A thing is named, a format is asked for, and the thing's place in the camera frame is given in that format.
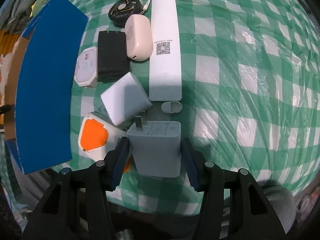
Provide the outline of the pink earbud case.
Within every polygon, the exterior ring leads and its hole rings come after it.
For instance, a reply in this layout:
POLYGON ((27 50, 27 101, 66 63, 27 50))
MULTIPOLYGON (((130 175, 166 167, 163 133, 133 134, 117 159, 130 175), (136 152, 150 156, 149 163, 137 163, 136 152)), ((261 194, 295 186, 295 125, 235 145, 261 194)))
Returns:
POLYGON ((127 57, 133 61, 147 60, 153 51, 151 24, 144 15, 131 15, 125 23, 127 57))

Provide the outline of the black round fan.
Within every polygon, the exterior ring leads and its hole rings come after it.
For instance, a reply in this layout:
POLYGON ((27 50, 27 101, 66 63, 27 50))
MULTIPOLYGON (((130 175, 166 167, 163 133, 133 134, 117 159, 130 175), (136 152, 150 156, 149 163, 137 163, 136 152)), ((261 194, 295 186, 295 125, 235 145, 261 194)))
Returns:
POLYGON ((123 28, 131 15, 140 14, 142 11, 140 0, 119 0, 112 5, 108 17, 115 26, 123 28))

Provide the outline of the folded grey blanket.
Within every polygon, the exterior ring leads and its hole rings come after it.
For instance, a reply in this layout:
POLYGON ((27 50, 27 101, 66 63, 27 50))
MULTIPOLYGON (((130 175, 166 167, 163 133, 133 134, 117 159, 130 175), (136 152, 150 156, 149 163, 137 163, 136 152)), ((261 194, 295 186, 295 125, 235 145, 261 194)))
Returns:
POLYGON ((37 0, 6 0, 1 7, 1 30, 21 33, 31 19, 32 6, 37 0))

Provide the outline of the white octagonal charger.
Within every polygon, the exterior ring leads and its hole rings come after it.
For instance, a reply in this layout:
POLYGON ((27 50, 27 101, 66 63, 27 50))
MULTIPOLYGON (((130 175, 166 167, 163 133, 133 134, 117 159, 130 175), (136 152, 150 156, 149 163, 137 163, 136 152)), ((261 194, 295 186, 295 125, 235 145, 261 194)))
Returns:
POLYGON ((79 87, 95 87, 98 84, 97 48, 85 49, 77 58, 74 81, 79 87))

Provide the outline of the white orange power bank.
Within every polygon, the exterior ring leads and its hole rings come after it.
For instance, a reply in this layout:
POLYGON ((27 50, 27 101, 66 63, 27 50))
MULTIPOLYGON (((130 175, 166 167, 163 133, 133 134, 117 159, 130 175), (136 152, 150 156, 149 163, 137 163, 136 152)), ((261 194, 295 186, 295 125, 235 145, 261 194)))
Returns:
POLYGON ((78 146, 86 157, 99 161, 114 150, 126 132, 95 113, 85 115, 79 132, 78 146))

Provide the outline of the green checkered cloth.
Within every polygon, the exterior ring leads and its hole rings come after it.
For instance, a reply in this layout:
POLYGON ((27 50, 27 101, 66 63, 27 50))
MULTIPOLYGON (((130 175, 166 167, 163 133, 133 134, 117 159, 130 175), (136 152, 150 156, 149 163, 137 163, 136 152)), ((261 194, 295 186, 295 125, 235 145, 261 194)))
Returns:
MULTIPOLYGON (((69 0, 88 18, 80 51, 116 30, 108 11, 118 0, 69 0)), ((319 33, 297 0, 176 0, 182 62, 182 137, 221 168, 247 168, 263 186, 293 195, 319 171, 319 33)), ((73 159, 53 168, 79 170, 94 161, 78 147, 84 116, 102 106, 111 83, 80 88, 71 101, 73 159)), ((202 194, 184 168, 174 179, 138 174, 134 164, 108 200, 150 213, 197 215, 202 194)))

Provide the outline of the black wall charger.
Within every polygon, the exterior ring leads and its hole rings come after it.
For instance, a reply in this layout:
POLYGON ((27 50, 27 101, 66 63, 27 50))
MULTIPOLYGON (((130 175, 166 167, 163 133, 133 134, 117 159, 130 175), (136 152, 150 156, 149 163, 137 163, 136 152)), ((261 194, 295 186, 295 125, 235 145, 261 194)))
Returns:
POLYGON ((124 32, 100 31, 97 56, 98 82, 115 82, 130 72, 124 32))

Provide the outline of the long white power bank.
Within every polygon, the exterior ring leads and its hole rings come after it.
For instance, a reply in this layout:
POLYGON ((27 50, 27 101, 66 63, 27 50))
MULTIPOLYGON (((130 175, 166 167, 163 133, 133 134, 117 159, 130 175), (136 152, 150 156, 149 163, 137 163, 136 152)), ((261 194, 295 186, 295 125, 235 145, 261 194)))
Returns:
POLYGON ((182 67, 176 0, 152 0, 149 99, 180 101, 182 67))

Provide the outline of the white plug charger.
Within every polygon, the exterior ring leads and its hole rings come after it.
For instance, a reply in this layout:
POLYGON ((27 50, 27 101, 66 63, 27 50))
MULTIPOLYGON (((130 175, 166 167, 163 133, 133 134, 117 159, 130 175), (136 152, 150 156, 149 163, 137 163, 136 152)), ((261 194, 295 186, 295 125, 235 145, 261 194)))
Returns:
POLYGON ((131 154, 139 174, 176 178, 181 170, 181 124, 177 121, 148 121, 145 112, 135 116, 127 131, 131 154))

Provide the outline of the small white oval cap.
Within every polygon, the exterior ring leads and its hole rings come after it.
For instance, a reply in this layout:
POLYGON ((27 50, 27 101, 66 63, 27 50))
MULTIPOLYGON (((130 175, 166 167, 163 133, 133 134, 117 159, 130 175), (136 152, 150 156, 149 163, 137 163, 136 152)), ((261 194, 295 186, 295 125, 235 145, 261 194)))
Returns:
POLYGON ((180 113, 182 111, 182 104, 179 101, 167 101, 162 103, 161 110, 167 114, 180 113))

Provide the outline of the blue cardboard box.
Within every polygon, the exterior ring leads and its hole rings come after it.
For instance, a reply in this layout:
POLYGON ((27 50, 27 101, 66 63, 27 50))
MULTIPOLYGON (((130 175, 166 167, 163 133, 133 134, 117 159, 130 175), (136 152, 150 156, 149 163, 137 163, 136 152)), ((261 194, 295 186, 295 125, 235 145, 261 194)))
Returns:
POLYGON ((87 21, 69 0, 50 0, 23 31, 9 63, 4 136, 23 174, 72 158, 71 94, 87 21))

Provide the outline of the white square charger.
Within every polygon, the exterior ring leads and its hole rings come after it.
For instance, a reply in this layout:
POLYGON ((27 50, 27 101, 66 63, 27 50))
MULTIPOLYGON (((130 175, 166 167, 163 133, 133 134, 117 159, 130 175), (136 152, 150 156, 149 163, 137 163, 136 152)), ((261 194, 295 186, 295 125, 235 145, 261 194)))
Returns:
POLYGON ((131 72, 116 81, 100 97, 114 126, 120 126, 152 107, 149 96, 131 72))

